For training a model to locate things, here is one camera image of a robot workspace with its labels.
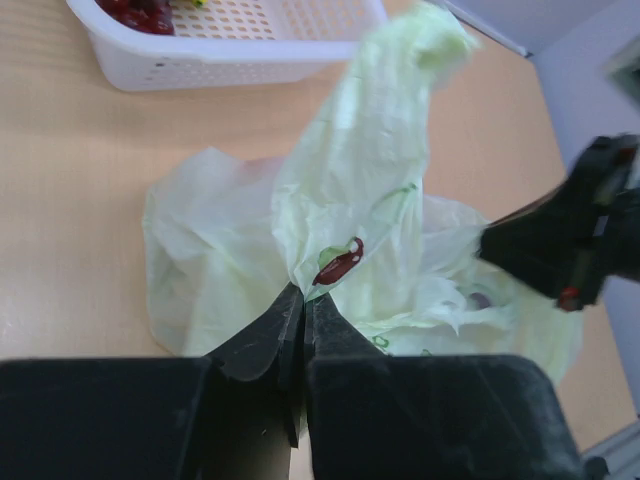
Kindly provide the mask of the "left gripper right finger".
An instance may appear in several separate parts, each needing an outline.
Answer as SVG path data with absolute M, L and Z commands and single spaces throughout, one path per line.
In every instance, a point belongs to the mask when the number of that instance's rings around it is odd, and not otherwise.
M 391 356 L 329 296 L 305 306 L 318 479 L 580 479 L 553 385 L 513 355 Z

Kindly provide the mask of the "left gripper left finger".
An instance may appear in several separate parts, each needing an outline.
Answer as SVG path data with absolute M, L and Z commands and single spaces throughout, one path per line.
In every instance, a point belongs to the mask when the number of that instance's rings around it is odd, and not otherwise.
M 5 479 L 285 479 L 304 298 L 286 286 L 214 351 L 1 364 Z

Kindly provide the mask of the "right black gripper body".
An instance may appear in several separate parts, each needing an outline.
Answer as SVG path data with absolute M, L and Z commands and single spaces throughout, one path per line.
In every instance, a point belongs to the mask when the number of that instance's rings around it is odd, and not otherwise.
M 599 136 L 577 158 L 567 179 L 576 249 L 559 308 L 579 311 L 597 303 L 606 280 L 639 281 L 639 180 L 634 167 L 639 137 Z

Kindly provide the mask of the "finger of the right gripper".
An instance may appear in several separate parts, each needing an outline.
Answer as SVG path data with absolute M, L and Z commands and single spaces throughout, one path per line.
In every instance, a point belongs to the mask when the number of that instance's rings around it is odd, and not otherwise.
M 478 256 L 551 300 L 596 300 L 598 188 L 562 185 L 491 223 Z

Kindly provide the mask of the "light green plastic bag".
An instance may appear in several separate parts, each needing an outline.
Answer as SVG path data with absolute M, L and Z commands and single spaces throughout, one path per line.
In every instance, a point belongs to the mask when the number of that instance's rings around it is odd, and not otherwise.
M 516 354 L 559 381 L 583 319 L 478 259 L 482 215 L 423 191 L 432 91 L 476 48 L 426 2 L 360 45 L 284 159 L 206 149 L 147 192 L 142 221 L 155 340 L 208 353 L 287 285 L 329 295 L 395 356 Z

